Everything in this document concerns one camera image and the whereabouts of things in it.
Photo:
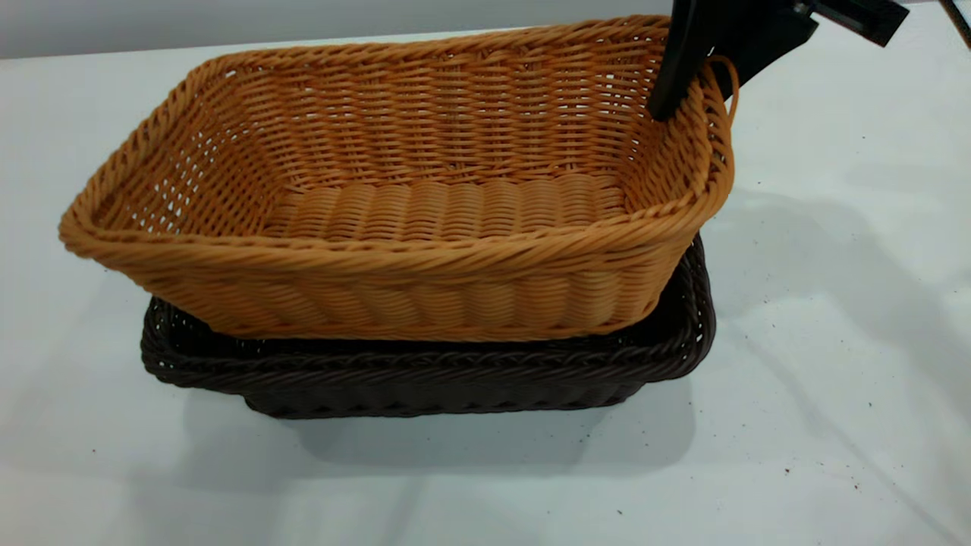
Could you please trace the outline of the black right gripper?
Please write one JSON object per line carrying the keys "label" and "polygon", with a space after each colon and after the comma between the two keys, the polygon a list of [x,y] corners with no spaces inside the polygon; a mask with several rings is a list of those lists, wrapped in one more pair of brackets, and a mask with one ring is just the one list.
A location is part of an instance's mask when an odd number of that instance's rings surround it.
{"label": "black right gripper", "polygon": [[674,1],[649,97],[653,120],[675,114],[711,49],[731,63],[742,86],[812,37],[819,26],[812,14],[884,48],[910,10],[885,0]]}

